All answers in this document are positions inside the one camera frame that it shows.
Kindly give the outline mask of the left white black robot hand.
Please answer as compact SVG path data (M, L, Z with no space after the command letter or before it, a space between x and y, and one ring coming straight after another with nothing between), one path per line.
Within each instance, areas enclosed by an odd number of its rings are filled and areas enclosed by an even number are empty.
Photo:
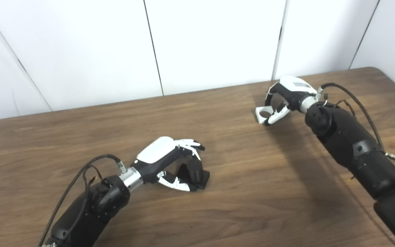
M130 169L137 172L137 180L143 185L160 183L171 189L196 192L196 185L166 171L166 168L181 156L191 156L200 161L197 150L204 151L205 147L194 139L174 140L167 136L159 137L136 156Z

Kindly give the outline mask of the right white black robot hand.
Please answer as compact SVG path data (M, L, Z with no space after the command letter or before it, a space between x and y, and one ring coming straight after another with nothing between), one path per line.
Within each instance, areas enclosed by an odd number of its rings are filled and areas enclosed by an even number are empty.
M276 123L290 111L306 114L307 110L317 103L317 90L298 77L283 76L273 84L267 91L265 107L271 106L271 100L275 94L279 94L283 98L283 102L270 113L270 117L264 120L266 126Z

